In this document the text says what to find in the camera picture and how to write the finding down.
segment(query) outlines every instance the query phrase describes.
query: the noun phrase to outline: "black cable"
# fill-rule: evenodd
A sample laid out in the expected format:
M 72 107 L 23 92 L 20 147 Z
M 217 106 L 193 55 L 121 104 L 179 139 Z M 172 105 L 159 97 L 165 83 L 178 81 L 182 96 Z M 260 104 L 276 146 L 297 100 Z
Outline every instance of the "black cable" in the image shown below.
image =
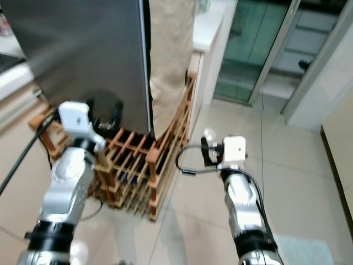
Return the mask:
M 47 159 L 48 159 L 48 162 L 49 162 L 49 167 L 50 167 L 50 171 L 51 169 L 53 168 L 53 165 L 51 163 L 51 160 L 50 160 L 50 154 L 49 154 L 49 151 L 48 149 L 46 148 L 46 145 L 44 144 L 43 140 L 41 139 L 41 137 L 39 137 L 39 141 L 42 143 L 45 151 L 46 151 L 46 156 L 47 156 Z
M 197 174 L 208 174 L 208 173 L 211 173 L 211 172 L 217 172 L 217 171 L 221 171 L 221 170 L 227 169 L 227 168 L 213 168 L 213 169 L 198 170 L 198 169 L 193 169 L 193 168 L 182 168 L 182 167 L 180 167 L 180 165 L 179 165 L 179 157 L 180 157 L 180 155 L 183 152 L 185 152 L 187 149 L 191 149 L 191 148 L 201 148 L 201 149 L 205 148 L 205 149 L 209 149 L 209 150 L 213 150 L 214 149 L 213 147 L 202 146 L 202 145 L 189 145 L 189 146 L 186 146 L 183 149 L 181 149 L 180 152 L 177 154 L 177 157 L 175 158 L 175 165 L 183 174 L 189 174 L 189 175 L 195 176 Z M 270 239 L 272 240 L 272 242 L 275 244 L 275 239 L 274 239 L 274 236 L 273 236 L 273 233 L 272 233 L 272 230 L 270 228 L 269 222 L 267 220 L 266 212 L 265 212 L 264 199 L 263 199 L 263 196 L 261 194 L 261 191 L 260 191 L 260 188 L 259 188 L 259 185 L 258 185 L 257 181 L 249 173 L 247 173 L 245 171 L 242 171 L 240 169 L 233 169 L 233 168 L 229 168 L 229 169 L 233 170 L 235 173 L 240 173 L 240 174 L 245 175 L 246 177 L 248 177 L 251 180 L 251 182 L 253 182 L 253 184 L 255 186 L 255 189 L 256 189 L 256 192 L 257 192 L 258 197 L 259 197 L 260 207 L 259 206 L 258 207 L 259 207 L 260 214 L 261 214 L 261 216 L 264 219 L 266 231 L 269 234 Z
M 32 147 L 32 145 L 34 144 L 34 142 L 38 139 L 38 137 L 44 132 L 46 131 L 46 129 L 49 127 L 49 125 L 56 119 L 56 115 L 53 115 L 52 118 L 44 125 L 42 126 L 42 128 L 40 128 L 36 135 L 33 137 L 33 139 L 29 142 L 29 144 L 26 146 L 25 150 L 22 152 L 22 154 L 20 155 L 20 157 L 17 159 L 15 165 L 13 166 L 13 168 L 10 170 L 10 172 L 8 173 L 8 175 L 6 176 L 5 180 L 3 181 L 3 183 L 0 186 L 0 195 L 3 193 L 3 191 L 5 190 L 7 184 L 9 183 L 9 181 L 11 180 L 13 174 L 15 174 L 17 168 L 19 167 L 19 165 L 21 164 L 22 160 L 24 159 L 24 157 L 27 155 L 28 151 L 30 150 L 30 148 Z
M 89 219 L 95 217 L 95 216 L 101 211 L 102 207 L 103 207 L 103 201 L 101 200 L 101 201 L 100 201 L 100 207 L 99 207 L 99 209 L 98 209 L 97 211 L 95 211 L 94 213 L 92 213 L 92 214 L 86 216 L 86 217 L 82 217 L 82 218 L 80 219 L 80 222 L 81 222 L 81 221 L 87 221 L 87 220 L 89 220 Z

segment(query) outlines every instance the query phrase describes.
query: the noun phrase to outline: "sliding glass door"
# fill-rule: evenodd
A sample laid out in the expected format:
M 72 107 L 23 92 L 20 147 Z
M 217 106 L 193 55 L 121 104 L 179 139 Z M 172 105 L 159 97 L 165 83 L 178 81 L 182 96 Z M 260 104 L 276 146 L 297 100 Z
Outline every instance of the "sliding glass door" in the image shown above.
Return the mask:
M 214 97 L 252 104 L 300 0 L 239 0 Z

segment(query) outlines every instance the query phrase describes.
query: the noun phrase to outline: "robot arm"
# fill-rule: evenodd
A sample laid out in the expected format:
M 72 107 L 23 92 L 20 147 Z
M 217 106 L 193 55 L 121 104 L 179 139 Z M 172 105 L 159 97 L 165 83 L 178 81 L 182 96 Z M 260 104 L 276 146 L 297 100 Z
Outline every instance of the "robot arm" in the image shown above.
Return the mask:
M 53 166 L 38 221 L 34 230 L 25 235 L 30 242 L 19 257 L 20 265 L 69 264 L 74 230 L 94 177 L 94 155 L 105 146 L 105 140 L 93 130 L 85 103 L 64 102 L 59 114 L 64 131 L 74 140 L 73 145 Z
M 225 137 L 223 147 L 223 161 L 217 168 L 224 183 L 224 200 L 239 265 L 283 265 L 266 217 L 260 210 L 256 190 L 248 176 L 239 172 L 245 160 L 245 138 Z
M 51 184 L 44 196 L 38 221 L 34 230 L 25 235 L 30 242 L 27 251 L 19 257 L 19 265 L 69 264 L 74 230 L 94 177 L 94 155 L 105 146 L 105 140 L 93 130 L 88 118 L 89 107 L 85 103 L 64 102 L 59 107 L 59 114 L 64 131 L 71 134 L 74 142 L 53 166 Z M 283 265 L 267 224 L 263 203 L 258 203 L 257 193 L 260 195 L 260 191 L 250 183 L 249 175 L 241 171 L 245 160 L 245 138 L 226 137 L 221 146 L 213 149 L 221 150 L 217 157 L 222 162 L 217 169 L 224 183 L 224 200 L 239 265 Z M 203 156 L 207 158 L 207 152 L 203 152 Z M 191 169 L 185 172 L 196 174 Z

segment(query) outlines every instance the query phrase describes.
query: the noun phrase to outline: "beige cloth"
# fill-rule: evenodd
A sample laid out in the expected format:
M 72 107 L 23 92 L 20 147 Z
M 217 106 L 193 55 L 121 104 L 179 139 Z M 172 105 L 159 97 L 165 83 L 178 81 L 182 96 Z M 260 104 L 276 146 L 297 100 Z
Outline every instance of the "beige cloth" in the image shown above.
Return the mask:
M 192 55 L 194 0 L 150 0 L 153 127 L 163 136 L 185 91 Z

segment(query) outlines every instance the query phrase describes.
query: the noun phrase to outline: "white countertop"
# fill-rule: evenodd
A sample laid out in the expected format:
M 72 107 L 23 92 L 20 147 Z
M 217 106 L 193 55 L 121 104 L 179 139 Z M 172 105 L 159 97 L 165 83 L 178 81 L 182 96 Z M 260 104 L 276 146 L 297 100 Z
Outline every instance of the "white countertop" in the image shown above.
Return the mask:
M 221 26 L 225 2 L 211 1 L 206 13 L 195 16 L 192 41 L 194 50 L 208 52 Z M 20 45 L 14 35 L 0 36 L 0 54 L 24 57 Z M 0 101 L 8 97 L 24 85 L 34 80 L 34 75 L 26 62 L 20 63 L 0 74 Z
M 208 52 L 221 27 L 227 3 L 211 1 L 210 9 L 206 13 L 195 16 L 192 42 L 194 50 Z
M 0 54 L 24 57 L 15 35 L 0 36 Z

